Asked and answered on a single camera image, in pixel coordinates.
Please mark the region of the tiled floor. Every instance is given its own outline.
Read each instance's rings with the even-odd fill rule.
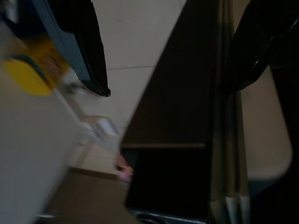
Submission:
[[[109,117],[121,133],[125,131],[184,3],[185,0],[93,0],[111,96],[77,94],[75,100],[86,115]],[[94,146],[81,168],[115,173],[120,139]]]

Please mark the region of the wooden floor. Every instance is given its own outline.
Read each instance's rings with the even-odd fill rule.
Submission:
[[[46,212],[49,224],[137,224],[124,208],[127,186],[119,181],[69,173]]]

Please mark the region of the baseboard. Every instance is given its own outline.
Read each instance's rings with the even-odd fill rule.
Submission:
[[[81,168],[74,168],[74,167],[70,167],[69,173],[92,176],[92,177],[97,177],[97,178],[102,178],[102,179],[107,179],[107,180],[113,180],[113,181],[120,180],[118,175],[116,175],[116,174],[108,174],[108,173],[87,170],[87,169],[81,169]]]

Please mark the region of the white cabinet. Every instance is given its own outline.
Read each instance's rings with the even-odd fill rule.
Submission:
[[[3,23],[0,30],[2,57],[17,42]],[[32,223],[66,171],[80,133],[58,92],[30,96],[0,66],[1,224]]]

